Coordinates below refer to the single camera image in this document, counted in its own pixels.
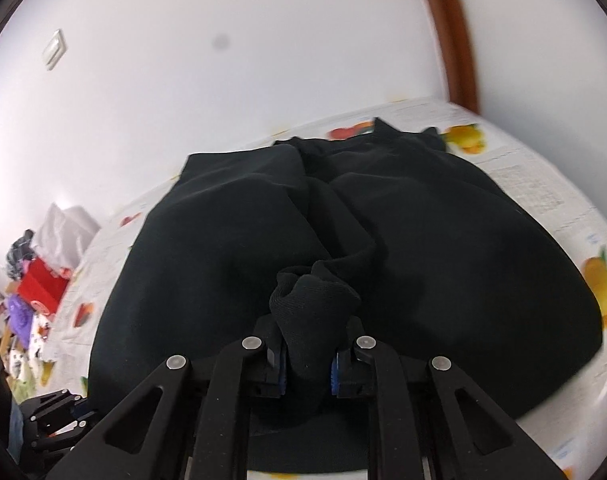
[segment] pile of clothes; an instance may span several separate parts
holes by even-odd
[[[26,230],[7,253],[5,323],[0,354],[18,402],[46,386],[53,368],[40,351],[73,270],[99,226],[81,208],[52,204],[41,227]]]

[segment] light switch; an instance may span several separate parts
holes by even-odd
[[[41,55],[41,59],[44,61],[47,70],[52,70],[57,61],[61,59],[61,56],[66,52],[66,43],[64,42],[64,36],[61,29],[56,31],[52,40],[48,42],[46,48]]]

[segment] black garment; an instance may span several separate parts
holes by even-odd
[[[23,236],[15,240],[6,254],[6,274],[11,280],[18,282],[23,278],[23,261],[34,260],[37,255],[30,247],[34,232],[26,229]]]
[[[447,355],[513,417],[602,342],[595,298],[538,222],[434,129],[380,120],[348,140],[191,155],[106,305],[90,400],[107,412],[168,356],[216,354],[269,312],[290,356],[279,424],[297,426],[256,427],[260,470],[366,467],[362,416],[328,399],[351,314],[400,354]]]

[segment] white plastic bag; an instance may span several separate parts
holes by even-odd
[[[99,226],[80,207],[62,211],[51,204],[30,246],[47,266],[70,278]]]

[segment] bedsheet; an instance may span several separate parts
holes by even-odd
[[[553,235],[593,289],[602,309],[602,350],[556,394],[518,421],[569,478],[587,480],[607,455],[607,221],[533,150],[469,111],[437,100],[401,101],[344,114],[245,148],[293,136],[342,139],[369,131],[375,116],[406,131],[439,128],[453,153],[482,168]],[[38,393],[61,388],[85,393],[90,349],[110,291],[146,215],[173,182],[164,182],[126,206],[88,247],[41,349],[43,359],[56,363],[48,383],[38,385]],[[325,478],[335,476],[361,479],[365,472]],[[265,477],[252,473],[249,478]]]

